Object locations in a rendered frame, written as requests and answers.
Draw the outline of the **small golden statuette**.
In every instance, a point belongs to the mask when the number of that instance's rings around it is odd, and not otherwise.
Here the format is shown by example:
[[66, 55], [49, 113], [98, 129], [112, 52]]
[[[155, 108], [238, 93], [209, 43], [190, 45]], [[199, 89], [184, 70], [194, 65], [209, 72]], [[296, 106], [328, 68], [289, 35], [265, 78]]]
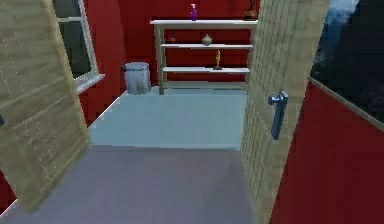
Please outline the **small golden statuette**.
[[221, 61], [221, 52], [220, 52], [220, 50], [217, 50], [216, 65], [213, 67], [214, 70], [221, 70], [222, 69], [222, 67], [220, 66], [220, 61]]

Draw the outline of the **grey trash bin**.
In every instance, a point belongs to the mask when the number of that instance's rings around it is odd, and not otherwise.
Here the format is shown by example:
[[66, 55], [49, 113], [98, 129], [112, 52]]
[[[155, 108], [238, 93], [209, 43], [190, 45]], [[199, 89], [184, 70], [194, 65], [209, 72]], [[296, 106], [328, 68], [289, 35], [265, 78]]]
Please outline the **grey trash bin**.
[[130, 62], [121, 66], [124, 73], [127, 92], [131, 95], [147, 94], [151, 90], [149, 64]]

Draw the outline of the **pale wooden shelf unit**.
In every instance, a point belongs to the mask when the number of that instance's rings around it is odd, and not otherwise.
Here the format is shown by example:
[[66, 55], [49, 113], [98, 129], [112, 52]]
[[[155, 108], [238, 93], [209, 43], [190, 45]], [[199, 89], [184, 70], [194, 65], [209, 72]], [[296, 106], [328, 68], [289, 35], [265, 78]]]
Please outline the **pale wooden shelf unit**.
[[[252, 55], [255, 49], [254, 36], [258, 20], [152, 20], [154, 26], [155, 50], [158, 74], [158, 92], [164, 94], [165, 89], [218, 89], [218, 90], [246, 90], [250, 67], [252, 65]], [[249, 30], [249, 44], [218, 44], [214, 43], [204, 46], [200, 43], [166, 43], [164, 32], [166, 30]], [[214, 70], [211, 67], [184, 66], [174, 67], [166, 65], [166, 49], [230, 49], [248, 51], [247, 66], [240, 68], [222, 68]], [[206, 81], [168, 81], [168, 73], [206, 73], [206, 74], [241, 74], [244, 76], [242, 82], [206, 82]]]

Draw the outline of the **light wooden room door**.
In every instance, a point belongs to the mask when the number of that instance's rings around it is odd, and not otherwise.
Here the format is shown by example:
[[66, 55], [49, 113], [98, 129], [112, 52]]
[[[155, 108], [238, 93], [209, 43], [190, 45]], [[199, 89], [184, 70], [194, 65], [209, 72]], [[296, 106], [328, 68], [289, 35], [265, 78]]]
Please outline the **light wooden room door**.
[[[300, 116], [330, 0], [261, 0], [255, 51], [247, 84], [241, 159], [255, 221], [269, 224]], [[288, 94], [278, 140], [271, 135], [275, 106]]]

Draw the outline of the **dark brown kettle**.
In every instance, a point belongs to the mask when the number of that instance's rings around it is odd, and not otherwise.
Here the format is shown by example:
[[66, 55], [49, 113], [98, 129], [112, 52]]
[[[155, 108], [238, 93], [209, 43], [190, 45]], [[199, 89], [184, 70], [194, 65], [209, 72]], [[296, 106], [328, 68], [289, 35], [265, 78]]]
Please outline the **dark brown kettle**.
[[256, 0], [249, 0], [248, 8], [243, 13], [244, 21], [255, 21], [258, 17], [258, 12], [254, 8]]

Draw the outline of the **white framed window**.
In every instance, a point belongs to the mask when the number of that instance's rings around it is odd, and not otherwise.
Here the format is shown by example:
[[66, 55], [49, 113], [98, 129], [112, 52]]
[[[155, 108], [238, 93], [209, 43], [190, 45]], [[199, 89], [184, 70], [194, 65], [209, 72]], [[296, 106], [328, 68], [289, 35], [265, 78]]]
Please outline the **white framed window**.
[[84, 0], [52, 0], [77, 93], [105, 75], [98, 69]]

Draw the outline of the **light wooden door panel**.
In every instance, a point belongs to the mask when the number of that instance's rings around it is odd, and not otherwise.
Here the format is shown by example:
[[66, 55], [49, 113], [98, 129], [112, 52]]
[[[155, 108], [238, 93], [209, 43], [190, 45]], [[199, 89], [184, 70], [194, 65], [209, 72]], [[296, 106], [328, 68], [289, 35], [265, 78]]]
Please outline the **light wooden door panel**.
[[0, 0], [0, 172], [33, 213], [90, 147], [52, 0]]

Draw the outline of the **dark framed wall picture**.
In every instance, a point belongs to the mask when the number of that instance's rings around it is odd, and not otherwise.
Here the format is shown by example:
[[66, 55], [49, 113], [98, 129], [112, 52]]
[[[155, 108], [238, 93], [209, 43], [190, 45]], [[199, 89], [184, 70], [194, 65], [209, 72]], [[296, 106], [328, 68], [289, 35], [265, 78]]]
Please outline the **dark framed wall picture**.
[[310, 77], [384, 132], [384, 0], [330, 0]]

